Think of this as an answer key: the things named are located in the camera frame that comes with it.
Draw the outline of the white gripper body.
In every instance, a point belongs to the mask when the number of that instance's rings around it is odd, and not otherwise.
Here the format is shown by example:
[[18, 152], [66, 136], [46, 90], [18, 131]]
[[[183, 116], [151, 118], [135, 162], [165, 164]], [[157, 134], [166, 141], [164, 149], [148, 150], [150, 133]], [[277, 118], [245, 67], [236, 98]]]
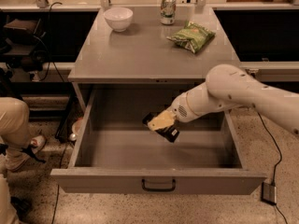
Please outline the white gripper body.
[[171, 111], [176, 115], [176, 119], [180, 122], [190, 122], [195, 119], [195, 115], [188, 105], [186, 92], [183, 92], [174, 99], [171, 104]]

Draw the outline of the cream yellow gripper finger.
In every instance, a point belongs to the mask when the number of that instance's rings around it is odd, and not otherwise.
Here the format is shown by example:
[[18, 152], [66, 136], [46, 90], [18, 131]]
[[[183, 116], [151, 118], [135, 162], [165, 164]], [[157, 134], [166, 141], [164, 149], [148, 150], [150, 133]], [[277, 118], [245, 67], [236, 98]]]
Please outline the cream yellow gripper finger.
[[167, 128], [172, 126], [176, 121], [176, 115], [169, 110], [165, 110], [160, 113], [158, 116], [154, 117], [149, 123], [148, 126], [152, 131], [158, 131], [160, 129]]

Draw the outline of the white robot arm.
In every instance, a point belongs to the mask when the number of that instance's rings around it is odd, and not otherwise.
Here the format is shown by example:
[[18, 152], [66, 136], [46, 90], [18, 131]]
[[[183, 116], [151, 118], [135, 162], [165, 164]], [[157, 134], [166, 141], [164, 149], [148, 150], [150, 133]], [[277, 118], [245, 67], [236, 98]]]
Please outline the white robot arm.
[[178, 137], [176, 122], [190, 122], [242, 105], [294, 135], [299, 133], [299, 95], [265, 85], [230, 64], [210, 69], [204, 83], [183, 92], [160, 114], [147, 115], [143, 123], [173, 142]]

